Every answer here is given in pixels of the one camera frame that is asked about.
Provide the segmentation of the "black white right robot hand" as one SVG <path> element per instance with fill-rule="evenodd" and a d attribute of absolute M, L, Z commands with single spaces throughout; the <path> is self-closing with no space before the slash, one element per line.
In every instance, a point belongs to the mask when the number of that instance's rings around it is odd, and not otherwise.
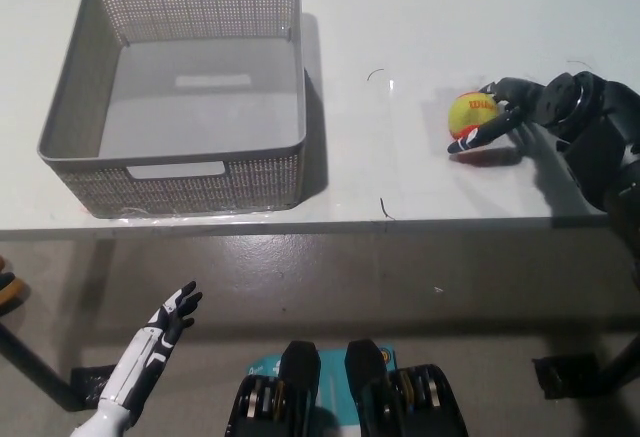
<path fill-rule="evenodd" d="M 506 106 L 487 123 L 455 139 L 447 148 L 450 155 L 484 147 L 528 121 L 546 129 L 560 128 L 586 102 L 587 95 L 585 85 L 570 73 L 560 74 L 547 85 L 505 77 L 479 92 Z"/>

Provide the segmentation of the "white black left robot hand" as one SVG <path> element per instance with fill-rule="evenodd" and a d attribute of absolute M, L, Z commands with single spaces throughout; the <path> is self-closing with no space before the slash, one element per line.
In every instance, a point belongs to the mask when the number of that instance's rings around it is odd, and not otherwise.
<path fill-rule="evenodd" d="M 101 395 L 138 418 L 203 294 L 191 281 L 174 292 L 140 328 L 114 368 Z"/>

